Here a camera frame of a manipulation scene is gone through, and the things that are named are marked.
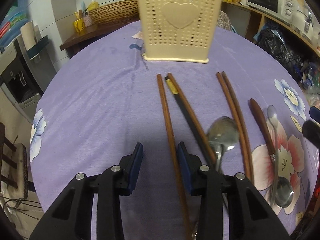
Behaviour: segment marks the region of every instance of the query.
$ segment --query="wicker basket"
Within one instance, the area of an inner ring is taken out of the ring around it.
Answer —
[[[94,23],[105,24],[139,15],[137,0],[125,0],[100,6],[89,12]]]

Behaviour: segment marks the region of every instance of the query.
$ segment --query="steel spoon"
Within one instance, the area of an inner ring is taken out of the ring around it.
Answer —
[[[227,116],[218,118],[209,128],[207,137],[210,146],[216,152],[216,171],[219,171],[223,154],[233,149],[239,141],[239,131],[236,122]]]
[[[293,189],[290,182],[284,178],[279,177],[279,152],[278,152],[278,136],[277,136],[277,127],[278,127],[278,116],[276,109],[273,105],[268,106],[268,119],[273,126],[275,131],[275,154],[274,154],[274,179],[271,185],[271,194],[270,194],[270,206],[272,207],[274,203],[282,208],[288,207],[293,199]]]
[[[279,207],[287,208],[293,199],[293,188],[285,177],[280,177],[275,193],[275,202]]]

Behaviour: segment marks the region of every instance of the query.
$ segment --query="yellow cup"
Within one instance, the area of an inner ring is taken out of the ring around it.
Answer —
[[[83,19],[73,22],[73,25],[75,26],[77,32],[80,32],[85,28]]]

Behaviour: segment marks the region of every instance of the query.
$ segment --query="heart emblem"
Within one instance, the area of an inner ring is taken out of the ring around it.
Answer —
[[[199,15],[199,10],[192,3],[169,2],[162,6],[162,14],[171,25],[183,29]]]

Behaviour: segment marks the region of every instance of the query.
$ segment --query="wooden shelf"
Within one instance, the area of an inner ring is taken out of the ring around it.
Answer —
[[[85,46],[89,45],[91,42],[87,42],[86,44],[81,43],[88,41],[89,39],[96,38],[98,36],[107,35],[112,33],[123,26],[126,26],[129,23],[135,22],[139,20],[139,15],[134,17],[129,17],[126,19],[119,19],[116,22],[96,25],[93,24],[89,27],[86,27],[83,31],[74,33],[70,38],[68,38],[64,43],[60,45],[60,50],[67,50],[68,56],[72,58],[75,54],[77,54],[81,49]]]
[[[293,33],[295,36],[297,36],[301,41],[303,41],[310,49],[312,49],[315,54],[320,57],[320,52],[314,48],[309,41],[307,41],[305,38],[303,38],[301,35],[299,35],[297,32],[295,32],[291,27],[289,27],[288,25],[286,25],[285,23],[279,21],[278,19],[262,12],[262,11],[259,11],[257,9],[254,9],[254,8],[251,8],[249,6],[246,6],[246,5],[242,5],[240,3],[234,3],[234,2],[228,2],[228,1],[222,1],[223,3],[225,4],[230,4],[230,5],[233,5],[233,6],[236,6],[236,7],[239,7],[239,8],[243,8],[243,9],[246,9],[248,11],[252,11],[252,12],[255,12],[257,14],[260,14],[261,15],[261,22],[260,22],[260,25],[259,25],[259,30],[263,27],[264,23],[265,23],[265,18],[268,18],[276,23],[278,23],[279,25],[281,25],[282,27],[286,28],[287,30],[289,30],[291,33]]]

